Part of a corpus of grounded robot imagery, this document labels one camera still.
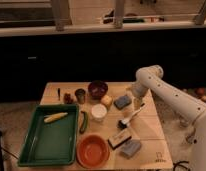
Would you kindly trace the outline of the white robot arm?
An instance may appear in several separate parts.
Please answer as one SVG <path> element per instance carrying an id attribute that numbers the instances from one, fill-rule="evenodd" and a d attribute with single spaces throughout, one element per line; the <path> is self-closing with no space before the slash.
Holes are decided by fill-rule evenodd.
<path id="1" fill-rule="evenodd" d="M 191 171 L 206 171 L 206 103 L 164 82 L 163 69 L 159 65 L 143 67 L 136 71 L 132 84 L 135 98 L 143 98 L 152 90 L 173 110 L 181 114 L 195 128 L 190 156 Z"/>

